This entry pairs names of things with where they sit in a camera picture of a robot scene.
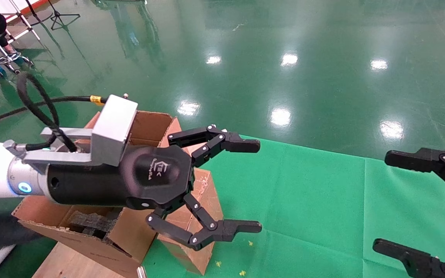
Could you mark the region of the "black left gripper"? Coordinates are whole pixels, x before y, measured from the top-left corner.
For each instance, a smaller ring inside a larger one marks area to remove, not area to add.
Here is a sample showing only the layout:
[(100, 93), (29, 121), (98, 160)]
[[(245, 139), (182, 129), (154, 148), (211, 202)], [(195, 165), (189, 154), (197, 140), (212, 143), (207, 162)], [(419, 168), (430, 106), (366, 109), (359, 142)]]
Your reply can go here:
[[(155, 232), (200, 251), (213, 242), (231, 242), (239, 232), (260, 233), (255, 220), (214, 220), (190, 194), (193, 167), (200, 167), (221, 151), (258, 153), (261, 142), (243, 139), (215, 125), (168, 135), (169, 147), (127, 148), (118, 166), (50, 165), (47, 180), (52, 200), (65, 205), (155, 209), (146, 222)], [(182, 148), (201, 146), (191, 156)], [(163, 219), (167, 211), (185, 205), (202, 225), (195, 234)]]

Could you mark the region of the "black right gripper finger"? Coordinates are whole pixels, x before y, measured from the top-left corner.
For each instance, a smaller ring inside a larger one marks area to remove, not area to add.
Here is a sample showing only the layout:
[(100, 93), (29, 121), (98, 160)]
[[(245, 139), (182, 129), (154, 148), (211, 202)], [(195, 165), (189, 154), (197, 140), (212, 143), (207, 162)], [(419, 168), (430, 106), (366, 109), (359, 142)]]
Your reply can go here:
[(375, 239), (373, 250), (402, 262), (412, 278), (445, 278), (445, 262), (427, 252), (385, 239)]
[(390, 150), (385, 155), (385, 163), (416, 172), (433, 172), (445, 182), (445, 150), (420, 148), (415, 153)]

